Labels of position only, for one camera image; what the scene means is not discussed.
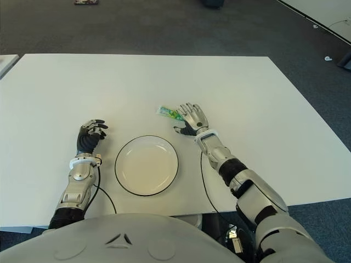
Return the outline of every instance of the wire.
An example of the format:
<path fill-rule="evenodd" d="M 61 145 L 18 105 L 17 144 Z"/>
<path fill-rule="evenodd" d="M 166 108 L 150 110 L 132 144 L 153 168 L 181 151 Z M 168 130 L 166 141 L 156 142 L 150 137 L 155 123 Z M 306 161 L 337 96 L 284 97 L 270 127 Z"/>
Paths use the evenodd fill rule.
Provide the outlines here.
<path fill-rule="evenodd" d="M 328 28 L 330 28 L 330 27 L 333 26 L 333 25 L 339 24 L 339 23 L 341 23 L 341 22 L 347 22 L 347 21 L 348 21 L 348 20 L 340 20 L 340 21 L 337 21 L 337 22 L 331 24 Z"/>
<path fill-rule="evenodd" d="M 109 198 L 109 200 L 110 200 L 112 206 L 114 207 L 115 214 L 117 214 L 117 210 L 116 210 L 115 204 L 114 204 L 114 202 L 112 201 L 112 199 L 111 199 L 111 197 L 109 196 L 109 194 L 108 194 L 104 189 L 102 189 L 101 187 L 99 187 L 99 186 L 97 186 L 97 185 L 95 185 L 95 184 L 94 184 L 94 186 L 95 186 L 96 188 L 100 189 L 101 191 L 103 191 L 103 192 L 105 193 L 105 195 Z"/>
<path fill-rule="evenodd" d="M 208 196 L 208 193 L 207 193 L 207 189 L 206 189 L 206 185 L 205 185 L 205 180 L 203 178 L 203 171 L 202 171 L 202 152 L 200 154 L 200 169 L 201 169 L 201 176 L 202 176 L 202 182 L 203 182 L 203 187 L 205 189 L 205 193 L 206 193 L 206 196 L 207 196 L 207 199 L 209 200 L 209 202 L 211 203 L 211 206 L 213 207 L 213 209 L 217 212 L 217 214 L 225 221 L 227 222 L 229 225 L 234 225 L 232 224 L 231 222 L 229 222 L 224 216 L 222 216 L 220 214 L 220 212 L 217 210 L 217 208 L 214 206 L 214 204 L 212 203 L 210 197 Z"/>
<path fill-rule="evenodd" d="M 101 183 L 101 173 L 100 173 L 100 167 L 98 167 L 98 173 L 99 173 L 99 180 L 98 180 L 97 190 L 95 191 L 95 193 L 94 193 L 94 195 L 93 195 L 92 199 L 90 199 L 90 201 L 89 201 L 89 203 L 88 203 L 87 207 L 85 208 L 85 210 L 84 210 L 84 214 L 87 212 L 88 208 L 90 207 L 90 205 L 91 205 L 91 204 L 92 204 L 92 202 L 94 201 L 94 199 L 95 199 L 95 197 L 97 196 L 98 191 L 99 191 L 99 189 L 100 189 L 100 183 Z"/>

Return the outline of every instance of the robot forearm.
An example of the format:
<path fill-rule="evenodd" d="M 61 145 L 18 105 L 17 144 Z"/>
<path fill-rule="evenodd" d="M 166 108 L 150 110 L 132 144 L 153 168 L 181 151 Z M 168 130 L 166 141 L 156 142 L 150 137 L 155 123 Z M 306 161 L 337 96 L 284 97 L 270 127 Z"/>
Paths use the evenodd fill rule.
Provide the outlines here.
<path fill-rule="evenodd" d="M 97 177 L 101 158 L 90 153 L 80 153 L 71 160 L 69 183 L 63 192 L 49 229 L 60 228 L 84 219 L 91 188 Z"/>
<path fill-rule="evenodd" d="M 251 228 L 256 228 L 270 215 L 288 214 L 282 198 L 261 177 L 232 155 L 214 130 L 201 132 L 195 141 L 237 198 L 237 210 Z"/>
<path fill-rule="evenodd" d="M 223 146 L 216 131 L 202 130 L 195 141 L 237 198 L 239 215 L 252 230 L 257 228 L 259 261 L 332 262 L 307 231 L 288 215 L 282 198 Z"/>

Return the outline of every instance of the tabletop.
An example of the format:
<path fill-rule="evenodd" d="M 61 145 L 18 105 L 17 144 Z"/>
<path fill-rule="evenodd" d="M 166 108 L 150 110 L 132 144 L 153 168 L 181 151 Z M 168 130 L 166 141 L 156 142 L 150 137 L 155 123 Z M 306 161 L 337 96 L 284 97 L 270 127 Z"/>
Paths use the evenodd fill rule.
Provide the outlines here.
<path fill-rule="evenodd" d="M 118 213 L 214 212 L 193 138 L 155 114 L 188 101 L 288 205 L 351 197 L 351 153 L 268 57 L 27 54 L 0 81 L 0 226 L 48 225 L 79 127 L 92 118 L 109 126 L 95 153 Z M 166 139 L 179 157 L 174 182 L 150 197 L 128 193 L 114 173 L 119 150 L 142 135 Z M 235 198 L 205 157 L 203 175 L 216 208 L 234 210 Z M 100 192 L 87 217 L 111 213 Z"/>

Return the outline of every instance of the floor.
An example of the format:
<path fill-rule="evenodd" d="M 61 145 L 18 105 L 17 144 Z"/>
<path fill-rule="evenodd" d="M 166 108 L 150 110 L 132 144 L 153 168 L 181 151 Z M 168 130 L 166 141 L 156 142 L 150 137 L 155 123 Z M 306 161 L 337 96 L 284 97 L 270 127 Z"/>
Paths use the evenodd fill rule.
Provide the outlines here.
<path fill-rule="evenodd" d="M 351 72 L 336 66 L 351 47 L 276 0 L 220 10 L 199 0 L 1 0 L 0 22 L 1 54 L 269 56 L 351 150 Z M 351 199 L 290 211 L 331 259 L 349 261 Z M 1 249 L 29 237 L 1 233 Z"/>

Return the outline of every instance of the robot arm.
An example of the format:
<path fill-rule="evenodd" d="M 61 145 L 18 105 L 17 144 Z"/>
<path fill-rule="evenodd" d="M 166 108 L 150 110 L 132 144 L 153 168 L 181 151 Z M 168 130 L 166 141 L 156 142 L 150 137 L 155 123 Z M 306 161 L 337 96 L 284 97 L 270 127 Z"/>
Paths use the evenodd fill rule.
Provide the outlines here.
<path fill-rule="evenodd" d="M 77 139 L 77 155 L 70 162 L 69 183 L 52 217 L 49 229 L 81 221 L 89 207 L 91 188 L 99 175 L 101 156 L 93 157 L 99 140 L 105 138 L 104 121 L 94 119 L 81 126 Z"/>
<path fill-rule="evenodd" d="M 283 199 L 253 170 L 231 154 L 198 105 L 187 103 L 177 109 L 185 128 L 177 133 L 192 135 L 213 169 L 237 198 L 236 209 L 248 227 L 256 230 L 260 262 L 332 262 L 307 231 L 288 214 Z"/>

